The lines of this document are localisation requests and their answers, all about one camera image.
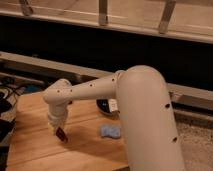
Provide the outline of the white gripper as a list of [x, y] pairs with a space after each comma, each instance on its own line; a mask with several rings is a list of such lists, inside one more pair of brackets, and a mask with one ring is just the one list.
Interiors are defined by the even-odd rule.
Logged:
[[48, 127], [53, 135], [56, 134], [58, 129], [64, 129], [67, 120], [67, 114], [61, 116], [55, 116], [53, 114], [48, 115]]

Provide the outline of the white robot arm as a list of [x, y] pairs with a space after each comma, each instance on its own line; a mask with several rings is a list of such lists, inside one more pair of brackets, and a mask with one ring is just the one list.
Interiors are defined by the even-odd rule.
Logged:
[[115, 99], [130, 171], [185, 171], [169, 92], [156, 69], [138, 65], [75, 86], [60, 79], [43, 98], [54, 128], [64, 124], [73, 100]]

